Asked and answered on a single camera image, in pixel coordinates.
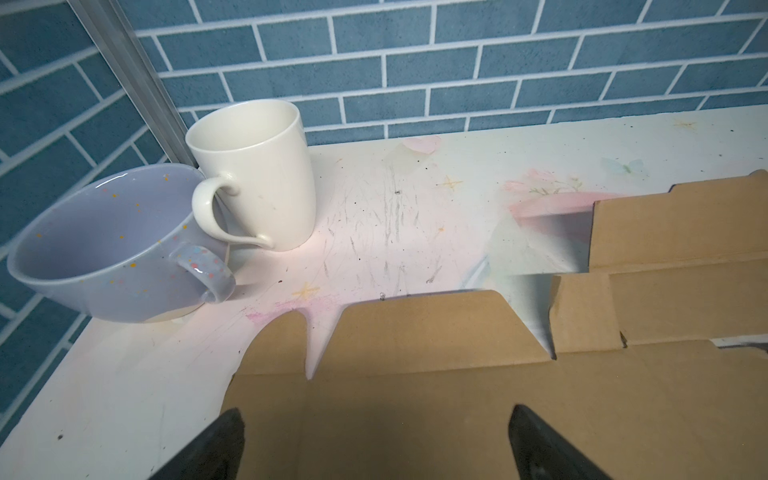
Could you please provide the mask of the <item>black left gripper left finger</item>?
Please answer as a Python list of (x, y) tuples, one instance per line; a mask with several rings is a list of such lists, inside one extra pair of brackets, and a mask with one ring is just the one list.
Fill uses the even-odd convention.
[(244, 452), (245, 424), (238, 408), (222, 413), (151, 480), (235, 479)]

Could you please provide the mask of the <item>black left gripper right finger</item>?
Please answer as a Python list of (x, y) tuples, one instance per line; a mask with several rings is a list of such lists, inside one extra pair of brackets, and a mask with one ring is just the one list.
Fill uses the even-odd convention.
[(609, 479), (526, 405), (514, 406), (508, 437), (520, 479)]

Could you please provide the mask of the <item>brown cardboard box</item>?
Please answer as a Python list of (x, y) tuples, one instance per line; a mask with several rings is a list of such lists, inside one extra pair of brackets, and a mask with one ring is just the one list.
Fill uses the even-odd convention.
[(242, 479), (514, 479), (531, 408), (615, 479), (763, 479), (767, 356), (708, 340), (550, 356), (493, 291), (346, 307), (312, 377), (308, 326), (254, 338), (223, 408)]

